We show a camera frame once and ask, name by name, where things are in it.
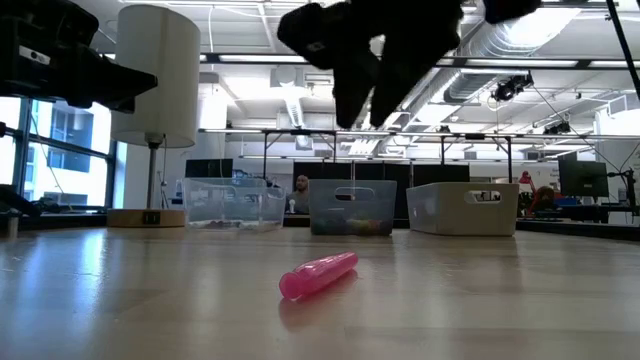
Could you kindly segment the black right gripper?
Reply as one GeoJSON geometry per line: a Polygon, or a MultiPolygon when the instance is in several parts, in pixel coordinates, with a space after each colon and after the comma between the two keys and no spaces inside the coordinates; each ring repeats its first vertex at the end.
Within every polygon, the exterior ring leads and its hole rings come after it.
{"type": "Polygon", "coordinates": [[[462,3],[463,0],[340,0],[324,6],[310,2],[280,18],[277,38],[311,65],[333,69],[339,127],[353,126],[375,84],[370,123],[382,126],[433,68],[435,58],[386,54],[380,63],[370,41],[383,36],[389,44],[395,37],[408,40],[421,31],[436,32],[444,36],[445,46],[451,49],[459,43],[457,27],[463,17],[462,3]]]}

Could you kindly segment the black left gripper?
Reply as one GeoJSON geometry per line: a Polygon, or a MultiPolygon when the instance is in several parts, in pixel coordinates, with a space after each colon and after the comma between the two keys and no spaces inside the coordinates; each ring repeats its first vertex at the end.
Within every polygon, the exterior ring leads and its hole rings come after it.
{"type": "Polygon", "coordinates": [[[158,79],[97,55],[97,30],[97,18],[71,0],[19,0],[19,58],[31,67],[23,82],[44,96],[134,112],[135,97],[158,79]]]}

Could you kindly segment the clear plastic bin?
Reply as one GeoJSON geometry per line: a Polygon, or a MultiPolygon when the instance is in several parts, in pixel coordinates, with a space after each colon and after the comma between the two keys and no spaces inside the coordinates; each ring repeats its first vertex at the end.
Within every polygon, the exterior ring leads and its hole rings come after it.
{"type": "Polygon", "coordinates": [[[191,229],[265,232],[282,227],[286,191],[260,178],[186,178],[183,202],[191,229]]]}

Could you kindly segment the pink highlighter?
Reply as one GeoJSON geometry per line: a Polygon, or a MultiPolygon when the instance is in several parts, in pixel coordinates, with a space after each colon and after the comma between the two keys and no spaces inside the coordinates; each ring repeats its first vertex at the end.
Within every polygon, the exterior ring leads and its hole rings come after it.
{"type": "Polygon", "coordinates": [[[358,261],[356,253],[343,252],[303,263],[282,275],[281,295],[292,301],[313,295],[353,270],[358,261]]]}

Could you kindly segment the white shade lamp wooden base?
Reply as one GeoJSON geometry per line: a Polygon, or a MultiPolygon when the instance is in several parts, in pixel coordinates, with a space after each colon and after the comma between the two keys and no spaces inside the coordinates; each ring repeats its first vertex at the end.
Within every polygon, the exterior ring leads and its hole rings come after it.
{"type": "Polygon", "coordinates": [[[149,160],[146,206],[110,209],[107,225],[116,228],[177,228],[185,225],[183,210],[153,206],[156,154],[162,148],[195,145],[198,127],[198,84],[201,31],[187,17],[166,7],[129,5],[118,13],[115,60],[151,74],[157,85],[135,97],[131,114],[111,113],[111,137],[144,146],[149,160]]]}

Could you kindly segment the large window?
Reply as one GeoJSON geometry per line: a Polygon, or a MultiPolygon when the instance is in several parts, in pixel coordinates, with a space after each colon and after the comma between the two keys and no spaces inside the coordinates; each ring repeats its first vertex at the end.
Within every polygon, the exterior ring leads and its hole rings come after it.
{"type": "Polygon", "coordinates": [[[78,109],[59,101],[0,97],[0,122],[34,137],[24,156],[23,196],[67,208],[103,206],[107,198],[111,114],[95,103],[78,109]]]}

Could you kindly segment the black partition panel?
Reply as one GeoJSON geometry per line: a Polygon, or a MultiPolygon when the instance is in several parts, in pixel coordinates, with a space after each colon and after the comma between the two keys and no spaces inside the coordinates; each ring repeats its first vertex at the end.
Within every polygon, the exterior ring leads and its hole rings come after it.
{"type": "Polygon", "coordinates": [[[469,182],[468,165],[405,165],[389,163],[312,163],[295,162],[295,177],[305,175],[309,179],[350,180],[355,171],[356,180],[389,180],[397,183],[394,217],[396,220],[408,220],[406,190],[410,187],[439,182],[469,182]]]}

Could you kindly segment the black computer monitor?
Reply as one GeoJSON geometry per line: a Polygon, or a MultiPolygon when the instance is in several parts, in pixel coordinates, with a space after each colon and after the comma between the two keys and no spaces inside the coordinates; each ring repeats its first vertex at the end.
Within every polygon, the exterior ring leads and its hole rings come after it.
{"type": "Polygon", "coordinates": [[[558,166],[562,195],[593,198],[609,196],[605,163],[560,160],[558,166]]]}
{"type": "Polygon", "coordinates": [[[186,161],[186,178],[231,178],[232,159],[191,159],[186,161]]]}

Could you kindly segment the grey translucent plastic bin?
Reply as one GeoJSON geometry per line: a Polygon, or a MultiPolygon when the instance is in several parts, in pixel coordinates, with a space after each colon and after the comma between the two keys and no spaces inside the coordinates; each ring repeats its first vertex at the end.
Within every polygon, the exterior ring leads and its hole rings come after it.
{"type": "Polygon", "coordinates": [[[314,235],[389,236],[397,183],[390,180],[312,179],[310,229],[314,235]]]}

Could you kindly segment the person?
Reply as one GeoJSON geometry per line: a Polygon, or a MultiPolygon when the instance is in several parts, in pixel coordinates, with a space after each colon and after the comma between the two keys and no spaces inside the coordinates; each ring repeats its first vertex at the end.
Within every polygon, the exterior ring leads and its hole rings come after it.
{"type": "Polygon", "coordinates": [[[287,196],[288,212],[291,214],[309,213],[309,179],[299,175],[296,179],[294,191],[287,196]]]}
{"type": "Polygon", "coordinates": [[[554,210],[555,205],[555,192],[548,186],[540,187],[533,198],[530,212],[535,213],[538,211],[554,210]]]}

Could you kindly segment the white plastic bin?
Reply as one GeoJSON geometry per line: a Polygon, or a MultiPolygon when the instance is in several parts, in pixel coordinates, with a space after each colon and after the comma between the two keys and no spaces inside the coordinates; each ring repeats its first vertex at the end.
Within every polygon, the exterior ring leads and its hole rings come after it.
{"type": "Polygon", "coordinates": [[[511,237],[517,184],[439,182],[406,190],[410,229],[444,236],[511,237]]]}

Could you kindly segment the red desk lamp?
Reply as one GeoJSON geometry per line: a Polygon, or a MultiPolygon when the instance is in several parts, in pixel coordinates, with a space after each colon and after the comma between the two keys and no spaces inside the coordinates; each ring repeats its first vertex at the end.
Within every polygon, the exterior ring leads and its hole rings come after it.
{"type": "Polygon", "coordinates": [[[533,179],[530,175],[530,173],[528,171],[523,171],[522,174],[520,175],[520,178],[518,180],[518,183],[520,185],[526,185],[529,187],[529,191],[531,193],[531,196],[534,197],[536,194],[536,187],[535,184],[533,182],[533,179]]]}

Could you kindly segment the black background table frame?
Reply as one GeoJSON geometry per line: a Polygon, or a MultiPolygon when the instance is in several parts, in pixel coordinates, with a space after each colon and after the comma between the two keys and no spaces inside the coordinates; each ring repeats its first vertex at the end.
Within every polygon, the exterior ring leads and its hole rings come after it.
{"type": "Polygon", "coordinates": [[[322,129],[262,129],[260,133],[264,135],[265,141],[268,141],[268,137],[271,134],[288,134],[292,136],[311,136],[311,135],[329,135],[334,138],[334,144],[337,143],[339,136],[364,136],[364,137],[393,137],[393,136],[405,136],[416,138],[436,138],[443,145],[447,138],[456,138],[464,140],[487,140],[487,139],[504,139],[507,147],[504,152],[507,154],[507,167],[508,178],[513,181],[513,156],[512,156],[512,140],[515,135],[511,134],[491,134],[491,133],[447,133],[447,132],[397,132],[397,131],[336,131],[336,130],[322,130],[322,129]]]}

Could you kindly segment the silver ventilation duct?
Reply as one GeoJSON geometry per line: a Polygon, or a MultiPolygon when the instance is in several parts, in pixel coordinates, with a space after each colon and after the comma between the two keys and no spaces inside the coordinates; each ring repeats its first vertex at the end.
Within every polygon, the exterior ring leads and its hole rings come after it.
{"type": "MultiPolygon", "coordinates": [[[[579,8],[539,8],[531,14],[496,25],[483,24],[459,49],[466,57],[531,57],[554,39],[579,13],[579,8]]],[[[497,73],[441,69],[430,85],[431,103],[460,104],[492,82],[497,73]]]]}

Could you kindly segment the ceiling light rail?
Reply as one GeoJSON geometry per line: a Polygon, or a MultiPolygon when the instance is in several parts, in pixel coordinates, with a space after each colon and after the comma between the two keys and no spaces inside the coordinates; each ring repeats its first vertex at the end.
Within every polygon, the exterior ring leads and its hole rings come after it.
{"type": "MultiPolygon", "coordinates": [[[[288,54],[241,54],[241,53],[201,53],[201,64],[228,65],[309,65],[309,62],[297,55],[288,54]]],[[[443,57],[435,68],[456,69],[539,69],[539,70],[589,70],[619,71],[628,68],[624,59],[560,59],[560,58],[479,58],[479,57],[443,57]]]]}

